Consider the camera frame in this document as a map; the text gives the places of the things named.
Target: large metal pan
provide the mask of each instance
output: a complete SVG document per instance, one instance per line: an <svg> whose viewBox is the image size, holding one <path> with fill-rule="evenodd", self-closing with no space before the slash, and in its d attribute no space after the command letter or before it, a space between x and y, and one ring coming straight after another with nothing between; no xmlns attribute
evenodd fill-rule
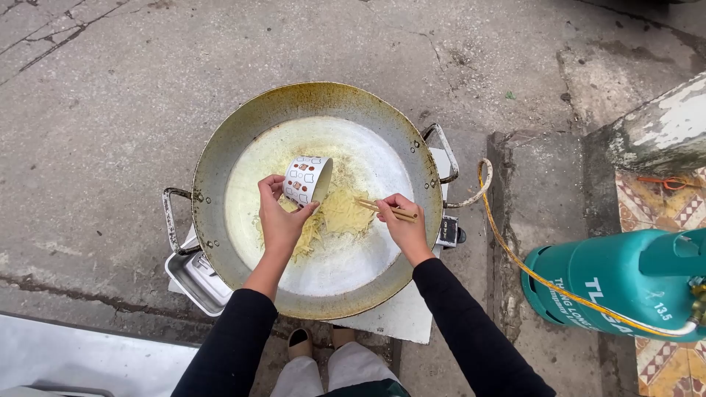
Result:
<svg viewBox="0 0 706 397"><path fill-rule="evenodd" d="M436 132L452 173L439 180L425 139ZM191 192L164 191L167 231L174 252L203 249L218 275L240 288L262 254L255 222L256 182L284 172L297 155L334 159L334 184L345 183L381 198L401 192L424 207L427 244L436 241L444 203L441 184L458 176L458 165L441 128L420 134L387 102L340 83L299 83L249 100L218 127L196 166ZM199 247L182 249L174 230L170 195L191 199ZM290 261L275 305L300 319L338 319L371 309L412 279L412 267L374 221L361 237L325 236L311 257Z"/></svg>

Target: hand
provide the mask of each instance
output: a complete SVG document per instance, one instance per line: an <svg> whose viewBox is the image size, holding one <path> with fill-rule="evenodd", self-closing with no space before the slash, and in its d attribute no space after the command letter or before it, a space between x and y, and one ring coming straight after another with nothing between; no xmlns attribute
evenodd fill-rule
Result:
<svg viewBox="0 0 706 397"><path fill-rule="evenodd" d="M377 214L378 219L387 223L390 236L400 247L412 267L434 257L434 254L431 253L431 250L426 245L424 209L422 207L407 200L407 197L399 193L395 193L383 200L377 200L375 204L380 208L380 213ZM391 206L418 214L417 223L397 219Z"/></svg>
<svg viewBox="0 0 706 397"><path fill-rule="evenodd" d="M281 254L289 260L301 236L304 222L319 206L318 201L289 213L277 200L282 195L282 175L270 175L258 182L260 189L260 223L265 240L265 253Z"/></svg>

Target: ceramic bowl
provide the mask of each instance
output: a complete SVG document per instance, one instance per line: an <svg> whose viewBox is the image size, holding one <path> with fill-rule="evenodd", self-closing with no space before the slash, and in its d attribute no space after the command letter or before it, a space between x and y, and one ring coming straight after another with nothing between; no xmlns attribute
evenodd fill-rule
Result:
<svg viewBox="0 0 706 397"><path fill-rule="evenodd" d="M303 208L312 201L323 202L331 182L333 159L330 157L299 156L285 172L282 191L287 200Z"/></svg>

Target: tiled floor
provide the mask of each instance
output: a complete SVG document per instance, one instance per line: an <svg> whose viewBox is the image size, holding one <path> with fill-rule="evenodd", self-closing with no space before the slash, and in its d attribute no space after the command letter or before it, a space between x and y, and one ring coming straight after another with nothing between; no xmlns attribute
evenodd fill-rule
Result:
<svg viewBox="0 0 706 397"><path fill-rule="evenodd" d="M677 175L690 185L679 190L617 174L624 232L662 229L678 232L706 227L706 168ZM635 338L640 395L706 397L706 342L673 343Z"/></svg>

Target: yellow gas hose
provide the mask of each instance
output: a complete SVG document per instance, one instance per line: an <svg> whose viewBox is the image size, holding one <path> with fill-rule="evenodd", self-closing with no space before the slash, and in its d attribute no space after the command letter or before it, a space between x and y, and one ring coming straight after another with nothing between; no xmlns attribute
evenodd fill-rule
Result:
<svg viewBox="0 0 706 397"><path fill-rule="evenodd" d="M684 326L678 330L669 330L669 329L665 329L665 328L659 328L659 327L647 325L647 324L642 323L637 320L633 320L630 317L626 317L620 313L614 312L613 310L610 310L607 307L603 307L599 304L595 304L595 303L593 303L589 300L586 300L576 294L568 292L567 290L564 290L563 288L559 288L556 285L550 283L549 281L543 279L539 274L535 273L530 268L528 268L518 257L516 257L516 255L513 253L513 251L510 249L510 247L508 247L508 245L505 243L505 240L502 238L502 236L500 236L500 232L498 231L498 228L495 225L495 220L493 219L493 215L490 212L490 205L488 204L488 197L486 196L486 193L483 190L483 186L484 186L484 183L483 183L483 164L486 164L486 166L489 169L487 183L490 183L490 180L492 179L493 175L492 175L492 166L490 165L490 161L486 158L482 159L478 163L478 180L480 182L481 191L483 193L483 204L485 204L486 213L488 214L488 221L490 222L490 227L491 227L491 229L493 229L493 234L495 235L496 240L498 240L498 243L500 243L500 245L505 249L505 252L507 252L509 257L512 258L512 260L524 272L526 272L530 277L539 281L542 285L546 286L547 288L550 288L550 289L558 292L559 294L565 295L566 297L568 297L576 302L579 302L580 304L588 306L593 310L597 310L598 312L608 314L616 320L619 320L625 324L634 326L635 328L638 328L638 329L643 330L645 332L653 333L655 335L660 335L660 336L676 337L676 336L686 335L686 334L690 333L691 331L693 331L694 329L696 329L696 326L698 324L698 320L695 320L692 318L689 318L689 320L687 320L687 322L684 324Z"/></svg>

